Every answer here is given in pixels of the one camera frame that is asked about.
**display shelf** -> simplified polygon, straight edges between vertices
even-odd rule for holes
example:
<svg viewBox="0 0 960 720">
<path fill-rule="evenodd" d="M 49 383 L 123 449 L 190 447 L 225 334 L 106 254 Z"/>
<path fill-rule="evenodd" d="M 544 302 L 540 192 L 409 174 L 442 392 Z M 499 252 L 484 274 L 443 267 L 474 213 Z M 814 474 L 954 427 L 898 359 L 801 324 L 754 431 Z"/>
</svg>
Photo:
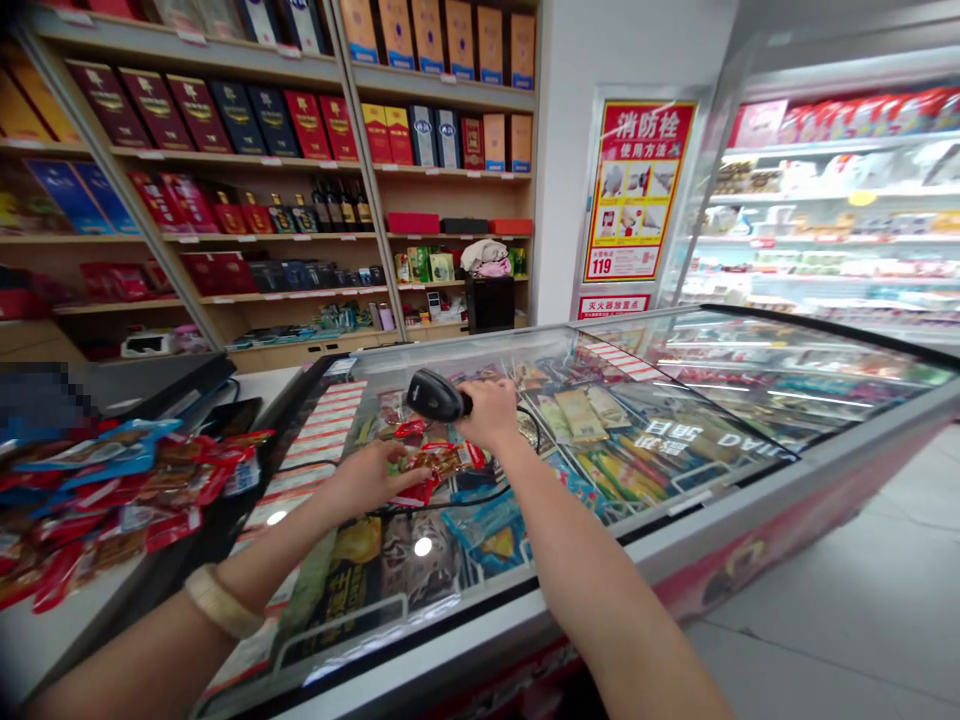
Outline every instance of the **display shelf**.
<svg viewBox="0 0 960 720">
<path fill-rule="evenodd" d="M 90 315 L 103 312 L 121 312 L 124 310 L 151 310 L 154 308 L 182 307 L 177 298 L 159 300 L 141 300 L 128 303 L 93 303 L 90 305 L 63 305 L 53 308 L 54 315 Z"/>
<path fill-rule="evenodd" d="M 205 38 L 164 25 L 103 13 L 38 7 L 27 18 L 31 29 L 66 50 L 95 53 L 101 62 L 152 65 L 162 70 L 215 73 L 244 80 L 341 87 L 330 56 L 302 55 L 247 40 Z"/>
<path fill-rule="evenodd" d="M 459 80 L 452 75 L 431 75 L 386 65 L 358 62 L 352 65 L 353 78 L 361 95 L 372 91 L 384 97 L 418 98 L 440 103 L 444 107 L 523 113 L 533 113 L 537 105 L 536 94 L 530 90 L 487 85 Z"/>
<path fill-rule="evenodd" d="M 889 150 L 893 148 L 922 145 L 929 142 L 956 142 L 960 140 L 960 131 L 920 133 L 917 135 L 898 135 L 896 137 L 855 138 L 851 140 L 829 140 L 813 143 L 794 143 L 791 145 L 768 145 L 759 148 L 727 148 L 723 159 L 741 160 L 748 158 L 791 158 L 813 157 L 815 155 L 838 155 L 840 153 L 860 153 L 871 150 Z"/>
</svg>

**liquor bottle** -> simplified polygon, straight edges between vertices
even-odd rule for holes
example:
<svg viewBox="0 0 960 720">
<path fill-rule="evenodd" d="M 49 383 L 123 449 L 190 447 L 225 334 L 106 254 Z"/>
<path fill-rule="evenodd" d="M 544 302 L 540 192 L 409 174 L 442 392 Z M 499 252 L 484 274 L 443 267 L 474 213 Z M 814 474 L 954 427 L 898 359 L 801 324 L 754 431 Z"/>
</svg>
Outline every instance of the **liquor bottle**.
<svg viewBox="0 0 960 720">
<path fill-rule="evenodd" d="M 360 229 L 360 223 L 357 222 L 357 209 L 346 191 L 343 181 L 340 185 L 340 211 L 343 213 L 343 226 L 347 232 L 357 232 Z"/>
<path fill-rule="evenodd" d="M 273 220 L 273 226 L 278 233 L 294 233 L 293 215 L 290 208 L 280 202 L 280 196 L 273 193 L 273 207 L 270 208 L 270 219 Z"/>
<path fill-rule="evenodd" d="M 253 193 L 246 193 L 247 204 L 240 209 L 243 211 L 243 217 L 247 220 L 247 225 L 257 235 L 269 235 L 273 232 L 273 223 L 270 221 L 270 213 L 263 205 L 257 204 L 257 199 Z"/>
<path fill-rule="evenodd" d="M 333 219 L 330 217 L 330 208 L 327 207 L 327 201 L 323 197 L 323 190 L 316 181 L 313 183 L 313 209 L 317 212 L 317 226 L 320 232 L 333 232 Z"/>
<path fill-rule="evenodd" d="M 303 195 L 297 193 L 294 195 L 297 204 L 293 207 L 293 221 L 300 232 L 315 233 L 320 232 L 317 223 L 317 213 L 312 207 L 308 207 L 303 201 Z"/>
<path fill-rule="evenodd" d="M 373 216 L 370 214 L 370 203 L 363 192 L 361 180 L 357 180 L 357 222 L 363 232 L 373 232 Z"/>
</svg>

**price tag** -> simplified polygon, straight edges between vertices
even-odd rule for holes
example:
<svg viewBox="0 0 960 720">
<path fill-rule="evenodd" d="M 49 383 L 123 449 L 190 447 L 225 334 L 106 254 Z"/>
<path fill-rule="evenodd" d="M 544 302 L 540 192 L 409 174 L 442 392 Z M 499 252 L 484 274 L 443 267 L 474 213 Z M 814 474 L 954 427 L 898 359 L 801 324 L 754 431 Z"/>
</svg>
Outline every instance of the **price tag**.
<svg viewBox="0 0 960 720">
<path fill-rule="evenodd" d="M 177 37 L 183 40 L 185 43 L 190 43 L 191 45 L 198 45 L 200 47 L 207 46 L 207 39 L 203 36 L 203 33 L 192 33 L 187 30 L 177 30 Z"/>
<path fill-rule="evenodd" d="M 280 57 L 285 57 L 287 60 L 302 60 L 303 55 L 300 53 L 300 48 L 294 47 L 293 45 L 277 45 L 277 54 Z"/>
<path fill-rule="evenodd" d="M 78 10 L 57 8 L 57 17 L 69 25 L 76 25 L 77 27 L 93 27 L 93 18 L 87 15 L 85 12 L 80 12 Z"/>
</svg>

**storage box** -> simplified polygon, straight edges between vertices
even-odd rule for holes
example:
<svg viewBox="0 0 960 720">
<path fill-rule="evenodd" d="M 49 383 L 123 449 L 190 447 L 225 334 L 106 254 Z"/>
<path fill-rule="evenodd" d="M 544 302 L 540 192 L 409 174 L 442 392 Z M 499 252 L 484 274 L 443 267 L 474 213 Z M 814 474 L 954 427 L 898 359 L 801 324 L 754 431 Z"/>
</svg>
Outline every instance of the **storage box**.
<svg viewBox="0 0 960 720">
<path fill-rule="evenodd" d="M 363 124 L 367 128 L 370 157 L 376 163 L 392 163 L 390 137 L 387 134 L 387 113 L 382 105 L 363 103 Z"/>
<path fill-rule="evenodd" d="M 417 36 L 420 72 L 444 72 L 443 31 L 440 29 L 439 0 L 412 0 L 413 29 Z"/>
<path fill-rule="evenodd" d="M 378 64 L 377 33 L 370 14 L 370 0 L 340 0 L 350 57 L 356 62 Z"/>
<path fill-rule="evenodd" d="M 232 153 L 227 131 L 220 122 L 210 90 L 203 80 L 167 75 L 170 91 L 180 104 L 183 119 L 200 152 Z"/>
<path fill-rule="evenodd" d="M 323 119 L 320 117 L 320 108 L 316 98 L 309 93 L 284 91 L 287 97 L 287 107 L 293 126 L 300 138 L 300 149 L 305 158 L 311 160 L 332 160 L 330 145 L 327 142 L 327 133 L 323 129 Z"/>
<path fill-rule="evenodd" d="M 510 16 L 510 84 L 533 90 L 534 43 L 537 20 L 532 15 Z"/>
<path fill-rule="evenodd" d="M 380 27 L 390 67 L 416 70 L 413 59 L 413 34 L 410 31 L 410 6 L 407 0 L 379 0 Z"/>
<path fill-rule="evenodd" d="M 530 172 L 532 134 L 533 116 L 510 116 L 510 169 L 513 172 Z"/>
<path fill-rule="evenodd" d="M 330 137 L 330 149 L 337 160 L 356 161 L 357 143 L 353 139 L 353 127 L 350 125 L 350 112 L 343 98 L 326 97 L 321 95 L 320 109 L 327 124 L 327 134 Z"/>
<path fill-rule="evenodd" d="M 434 213 L 387 213 L 390 232 L 402 235 L 436 235 L 440 216 Z"/>
<path fill-rule="evenodd" d="M 164 150 L 195 150 L 160 74 L 129 68 L 119 68 L 119 71 L 153 135 L 154 144 Z"/>
<path fill-rule="evenodd" d="M 503 85 L 503 12 L 477 6 L 480 82 Z"/>
<path fill-rule="evenodd" d="M 390 154 L 397 165 L 413 165 L 413 141 L 410 139 L 410 123 L 403 108 L 385 107 L 387 135 L 390 138 Z"/>
<path fill-rule="evenodd" d="M 461 80 L 475 80 L 473 71 L 473 9 L 461 0 L 444 0 L 447 10 L 447 50 L 450 72 Z"/>
<path fill-rule="evenodd" d="M 66 64 L 114 145 L 153 147 L 137 111 L 127 100 L 120 81 L 109 66 L 79 60 L 67 60 Z"/>
<path fill-rule="evenodd" d="M 507 169 L 505 125 L 506 118 L 501 113 L 483 116 L 483 154 L 487 170 L 493 172 Z"/>
</svg>

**wine bottle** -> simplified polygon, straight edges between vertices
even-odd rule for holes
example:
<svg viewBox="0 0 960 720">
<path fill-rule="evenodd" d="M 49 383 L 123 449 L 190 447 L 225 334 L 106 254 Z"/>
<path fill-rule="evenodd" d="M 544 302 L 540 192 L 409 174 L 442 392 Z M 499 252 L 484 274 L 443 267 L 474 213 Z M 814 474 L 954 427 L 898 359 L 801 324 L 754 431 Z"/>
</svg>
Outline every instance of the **wine bottle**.
<svg viewBox="0 0 960 720">
<path fill-rule="evenodd" d="M 327 201 L 323 197 L 323 191 L 320 185 L 313 183 L 313 209 L 317 212 L 317 227 L 320 232 L 333 232 L 333 220 L 330 218 L 330 209 L 327 207 Z"/>
<path fill-rule="evenodd" d="M 373 232 L 373 216 L 370 215 L 370 203 L 363 192 L 363 181 L 357 181 L 357 221 L 363 232 Z"/>
</svg>

